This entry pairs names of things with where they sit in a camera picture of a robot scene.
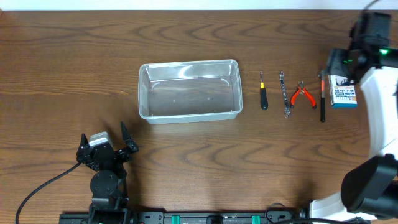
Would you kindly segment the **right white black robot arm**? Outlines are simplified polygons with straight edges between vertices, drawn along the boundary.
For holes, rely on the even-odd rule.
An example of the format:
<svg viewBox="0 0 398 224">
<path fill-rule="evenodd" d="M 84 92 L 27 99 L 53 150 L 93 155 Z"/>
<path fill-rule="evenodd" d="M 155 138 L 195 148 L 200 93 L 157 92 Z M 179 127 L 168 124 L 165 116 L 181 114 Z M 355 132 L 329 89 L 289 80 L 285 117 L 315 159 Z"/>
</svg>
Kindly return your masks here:
<svg viewBox="0 0 398 224">
<path fill-rule="evenodd" d="M 332 49 L 324 75 L 358 84 L 366 100 L 369 159 L 347 173 L 341 190 L 310 203 L 302 223 L 369 223 L 397 218 L 397 49 L 391 15 L 362 11 L 347 49 Z"/>
</svg>

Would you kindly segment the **clear plastic container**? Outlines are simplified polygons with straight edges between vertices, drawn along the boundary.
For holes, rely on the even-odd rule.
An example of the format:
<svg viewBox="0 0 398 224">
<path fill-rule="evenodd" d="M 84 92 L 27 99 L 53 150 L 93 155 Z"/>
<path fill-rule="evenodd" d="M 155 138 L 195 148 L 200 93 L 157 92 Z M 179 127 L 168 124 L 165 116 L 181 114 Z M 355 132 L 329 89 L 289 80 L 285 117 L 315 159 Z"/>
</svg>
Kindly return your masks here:
<svg viewBox="0 0 398 224">
<path fill-rule="evenodd" d="M 239 65 L 233 59 L 143 64 L 138 104 L 149 124 L 235 119 L 243 110 Z"/>
</svg>

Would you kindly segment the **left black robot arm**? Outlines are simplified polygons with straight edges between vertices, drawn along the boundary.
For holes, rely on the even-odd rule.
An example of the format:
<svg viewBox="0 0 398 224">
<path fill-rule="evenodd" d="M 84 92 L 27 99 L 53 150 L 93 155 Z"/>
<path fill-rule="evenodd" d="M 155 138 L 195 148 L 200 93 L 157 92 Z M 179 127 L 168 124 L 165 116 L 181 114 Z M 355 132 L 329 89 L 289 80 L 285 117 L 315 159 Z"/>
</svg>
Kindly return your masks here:
<svg viewBox="0 0 398 224">
<path fill-rule="evenodd" d="M 76 160 L 96 172 L 90 182 L 93 196 L 88 223 L 138 222 L 137 213 L 127 208 L 129 196 L 124 163 L 131 161 L 132 154 L 139 148 L 124 123 L 121 123 L 121 134 L 126 146 L 116 151 L 106 132 L 90 139 L 81 135 Z"/>
</svg>

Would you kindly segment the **blue white screw box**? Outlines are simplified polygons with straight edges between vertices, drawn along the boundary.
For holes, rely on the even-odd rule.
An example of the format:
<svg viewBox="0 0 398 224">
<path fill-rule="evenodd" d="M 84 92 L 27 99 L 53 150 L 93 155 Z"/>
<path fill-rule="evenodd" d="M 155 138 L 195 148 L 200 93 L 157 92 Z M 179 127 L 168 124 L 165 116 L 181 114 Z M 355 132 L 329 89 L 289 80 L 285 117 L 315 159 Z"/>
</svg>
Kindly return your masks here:
<svg viewBox="0 0 398 224">
<path fill-rule="evenodd" d="M 332 108 L 356 108 L 357 98 L 354 85 L 346 78 L 329 75 L 330 97 Z"/>
</svg>

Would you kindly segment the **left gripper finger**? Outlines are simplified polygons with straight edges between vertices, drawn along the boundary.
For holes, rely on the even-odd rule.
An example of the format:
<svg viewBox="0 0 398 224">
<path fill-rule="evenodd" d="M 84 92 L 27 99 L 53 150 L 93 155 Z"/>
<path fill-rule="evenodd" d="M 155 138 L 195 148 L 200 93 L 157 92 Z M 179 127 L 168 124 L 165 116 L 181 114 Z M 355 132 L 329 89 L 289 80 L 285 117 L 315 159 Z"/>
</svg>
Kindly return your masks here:
<svg viewBox="0 0 398 224">
<path fill-rule="evenodd" d="M 81 134 L 81 141 L 79 145 L 79 153 L 85 153 L 87 149 L 90 148 L 87 137 L 84 133 Z"/>
<path fill-rule="evenodd" d="M 123 121 L 121 121 L 121 134 L 123 142 L 126 145 L 126 149 L 130 151 L 130 153 L 135 153 L 139 151 L 139 148 L 135 142 L 135 140 L 130 135 L 129 131 L 127 130 L 126 125 Z"/>
</svg>

